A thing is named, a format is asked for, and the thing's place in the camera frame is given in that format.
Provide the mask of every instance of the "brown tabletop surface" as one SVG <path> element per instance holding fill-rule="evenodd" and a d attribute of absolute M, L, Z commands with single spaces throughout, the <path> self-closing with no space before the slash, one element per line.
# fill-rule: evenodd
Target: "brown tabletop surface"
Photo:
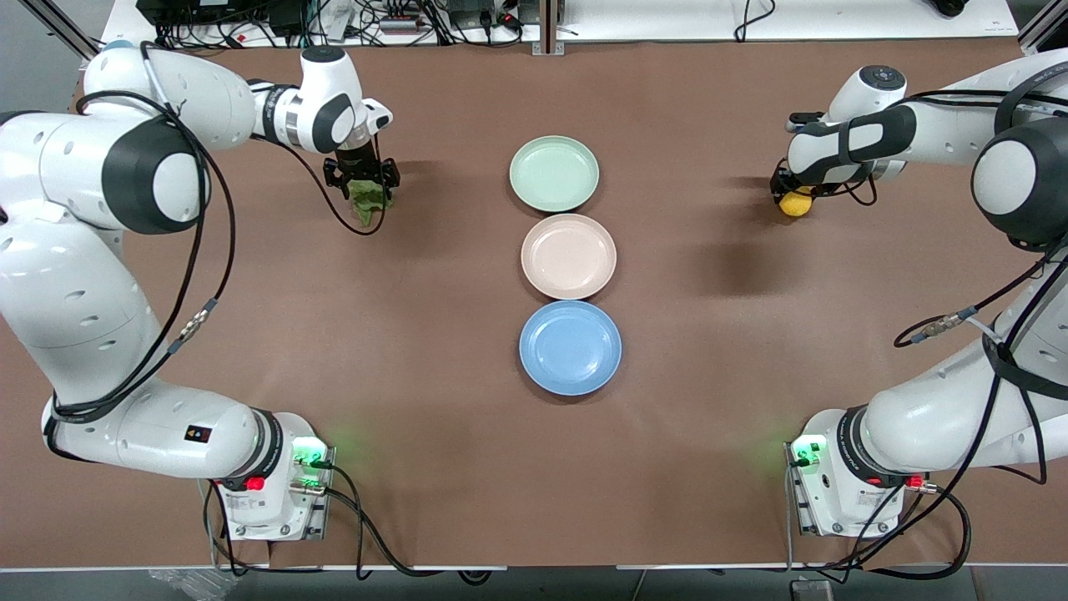
<path fill-rule="evenodd" d="M 403 173 L 396 207 L 358 237 L 280 148 L 218 153 L 237 203 L 237 263 L 164 378 L 307 417 L 409 564 L 784 562 L 782 442 L 815 412 L 866 404 L 973 339 L 960 329 L 891 347 L 904 327 L 975 302 L 1033 260 L 975 209 L 968 169 L 912 164 L 873 207 L 822 200 L 796 222 L 765 189 L 787 114 L 826 110 L 858 67 L 893 65 L 922 91 L 1019 57 L 1010 39 L 351 56 L 365 94 L 396 114 L 381 136 Z M 296 50 L 213 60 L 300 81 Z M 515 197 L 508 162 L 550 133 L 597 155 L 600 186 L 579 211 L 619 254 L 593 303 L 623 334 L 623 365 L 578 401 L 539 391 L 517 357 L 547 299 L 519 267 L 541 215 Z M 190 307 L 215 285 L 224 222 L 213 206 Z M 188 242 L 127 238 L 157 314 Z M 207 563 L 192 483 L 51 457 L 37 432 L 48 384 L 7 329 L 0 365 L 0 565 Z M 969 474 L 971 560 L 1068 562 L 1068 470 L 1050 472 L 1045 489 Z M 272 564 L 351 565 L 341 509 L 327 541 L 274 545 Z M 956 520 L 939 510 L 881 558 L 949 558 Z M 836 559 L 847 544 L 805 539 L 798 558 Z"/>

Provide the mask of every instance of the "black sticker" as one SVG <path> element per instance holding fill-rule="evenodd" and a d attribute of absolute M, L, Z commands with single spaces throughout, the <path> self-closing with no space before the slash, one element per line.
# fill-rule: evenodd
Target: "black sticker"
<path fill-rule="evenodd" d="M 206 443 L 211 437 L 211 429 L 203 426 L 190 426 L 186 428 L 186 440 L 193 443 Z"/>

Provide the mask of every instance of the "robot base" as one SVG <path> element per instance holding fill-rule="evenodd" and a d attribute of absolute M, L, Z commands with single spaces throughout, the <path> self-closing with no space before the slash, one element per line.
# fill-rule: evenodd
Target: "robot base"
<path fill-rule="evenodd" d="M 861 536 L 864 524 L 892 490 L 873 487 L 846 468 L 835 442 L 838 422 L 846 412 L 827 410 L 817 413 L 804 431 L 789 445 L 792 461 L 806 457 L 812 465 L 791 469 L 798 521 L 802 534 L 819 536 Z M 864 532 L 878 537 L 897 526 L 901 512 L 901 493 L 897 493 Z"/>
<path fill-rule="evenodd" d="M 277 413 L 282 425 L 282 459 L 274 472 L 264 479 L 258 491 L 234 492 L 222 487 L 226 521 L 233 540 L 320 540 L 326 533 L 330 497 L 315 494 L 309 488 L 329 487 L 333 472 L 315 470 L 295 460 L 307 453 L 307 444 L 321 445 L 314 453 L 327 462 L 333 462 L 334 449 L 327 449 L 311 425 L 292 413 Z M 292 485 L 308 485 L 305 490 Z"/>

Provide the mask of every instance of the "white robot link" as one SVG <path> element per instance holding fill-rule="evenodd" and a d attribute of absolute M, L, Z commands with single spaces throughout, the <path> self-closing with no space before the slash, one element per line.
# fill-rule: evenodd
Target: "white robot link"
<path fill-rule="evenodd" d="M 309 523 L 324 503 L 307 493 L 321 493 L 325 474 L 308 464 L 327 448 L 297 415 L 155 377 L 216 299 L 168 346 L 123 263 L 123 233 L 192 226 L 207 173 L 191 139 L 136 98 L 173 106 L 208 151 L 257 135 L 374 158 L 372 137 L 393 115 L 363 98 L 349 57 L 309 48 L 301 68 L 300 88 L 247 82 L 194 57 L 112 44 L 85 68 L 95 96 L 85 114 L 0 113 L 0 314 L 54 390 L 46 444 L 70 459 L 219 483 L 235 539 L 315 538 Z"/>
<path fill-rule="evenodd" d="M 771 179 L 776 201 L 894 176 L 906 161 L 971 165 L 978 209 L 1012 243 L 1043 253 L 992 330 L 973 318 L 980 303 L 895 346 L 970 319 L 987 331 L 978 341 L 867 406 L 810 420 L 790 445 L 805 532 L 881 536 L 901 509 L 900 494 L 886 495 L 910 476 L 1068 454 L 1066 61 L 1068 50 L 1038 53 L 909 97 L 900 73 L 868 66 L 827 114 L 791 115 L 789 152 Z"/>

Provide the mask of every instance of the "yellow object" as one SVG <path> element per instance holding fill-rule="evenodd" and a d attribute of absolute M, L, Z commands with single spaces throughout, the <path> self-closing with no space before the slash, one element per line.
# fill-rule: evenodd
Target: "yellow object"
<path fill-rule="evenodd" d="M 801 217 L 812 208 L 812 196 L 807 195 L 812 188 L 799 188 L 796 192 L 786 192 L 779 201 L 779 208 L 790 217 Z"/>

